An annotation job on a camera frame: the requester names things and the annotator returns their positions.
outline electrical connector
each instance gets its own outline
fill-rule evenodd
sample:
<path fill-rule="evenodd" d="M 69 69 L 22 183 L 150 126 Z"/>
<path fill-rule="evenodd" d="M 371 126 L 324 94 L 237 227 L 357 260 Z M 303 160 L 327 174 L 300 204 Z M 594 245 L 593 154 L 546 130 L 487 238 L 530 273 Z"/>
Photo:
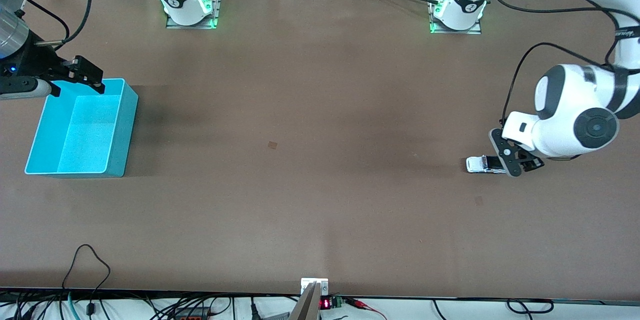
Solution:
<path fill-rule="evenodd" d="M 258 307 L 256 307 L 253 298 L 251 298 L 251 320 L 263 320 L 258 314 Z"/>
<path fill-rule="evenodd" d="M 350 305 L 356 309 L 360 309 L 360 310 L 368 310 L 369 306 L 367 304 L 364 304 L 363 302 L 359 301 L 359 300 L 355 300 L 354 298 L 343 298 L 343 301 L 345 304 Z"/>
<path fill-rule="evenodd" d="M 87 316 L 94 315 L 96 313 L 96 305 L 94 303 L 89 303 L 86 305 L 86 314 Z"/>

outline brown tabletop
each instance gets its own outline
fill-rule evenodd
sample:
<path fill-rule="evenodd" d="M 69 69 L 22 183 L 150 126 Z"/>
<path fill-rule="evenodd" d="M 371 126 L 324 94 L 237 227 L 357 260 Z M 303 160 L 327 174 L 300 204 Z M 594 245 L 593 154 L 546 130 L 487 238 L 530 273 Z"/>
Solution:
<path fill-rule="evenodd" d="M 72 29 L 85 5 L 37 1 Z M 218 29 L 167 30 L 156 0 L 93 1 L 59 53 L 139 94 L 126 175 L 25 175 L 42 99 L 2 102 L 0 286 L 59 286 L 90 243 L 108 288 L 295 293 L 317 276 L 362 295 L 640 298 L 637 118 L 610 147 L 518 179 L 461 163 L 492 154 L 524 51 L 548 40 L 599 60 L 606 16 L 494 2 L 482 35 L 435 35 L 412 0 L 223 0 Z M 533 111 L 562 62 L 531 54 L 510 108 Z M 77 266 L 70 286 L 104 276 L 89 252 Z"/>

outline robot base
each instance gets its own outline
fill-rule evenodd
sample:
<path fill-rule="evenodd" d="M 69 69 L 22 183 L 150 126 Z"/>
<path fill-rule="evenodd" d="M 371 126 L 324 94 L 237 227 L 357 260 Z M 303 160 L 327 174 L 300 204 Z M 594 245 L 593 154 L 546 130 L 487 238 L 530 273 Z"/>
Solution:
<path fill-rule="evenodd" d="M 203 6 L 210 7 L 211 13 L 202 18 L 201 21 L 192 25 L 180 25 L 174 22 L 169 16 L 166 18 L 167 29 L 216 29 L 218 26 L 218 15 L 220 13 L 221 0 L 205 0 L 202 2 Z"/>
<path fill-rule="evenodd" d="M 469 29 L 455 30 L 444 25 L 441 20 L 434 17 L 434 13 L 439 11 L 439 4 L 429 3 L 428 10 L 429 10 L 429 29 L 431 33 L 482 34 L 482 31 L 480 30 L 480 19 L 478 19 L 475 22 L 475 24 Z"/>

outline white bracket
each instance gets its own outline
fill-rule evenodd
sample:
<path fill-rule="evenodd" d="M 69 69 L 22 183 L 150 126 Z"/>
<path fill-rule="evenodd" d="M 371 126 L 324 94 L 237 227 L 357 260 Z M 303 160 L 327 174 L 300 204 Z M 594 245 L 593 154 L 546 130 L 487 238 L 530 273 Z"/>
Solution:
<path fill-rule="evenodd" d="M 309 285 L 309 283 L 318 282 L 320 283 L 320 290 L 322 290 L 322 295 L 329 295 L 329 279 L 321 279 L 321 278 L 302 278 L 300 280 L 300 294 L 305 292 L 305 289 Z"/>

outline teal plastic bin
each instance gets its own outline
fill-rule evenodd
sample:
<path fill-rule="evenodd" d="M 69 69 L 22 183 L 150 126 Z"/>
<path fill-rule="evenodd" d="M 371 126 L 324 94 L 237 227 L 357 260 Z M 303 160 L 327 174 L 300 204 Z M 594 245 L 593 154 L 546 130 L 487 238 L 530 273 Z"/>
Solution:
<path fill-rule="evenodd" d="M 129 153 L 138 95 L 124 79 L 104 79 L 104 94 L 54 81 L 46 97 L 25 173 L 58 178 L 121 177 Z"/>

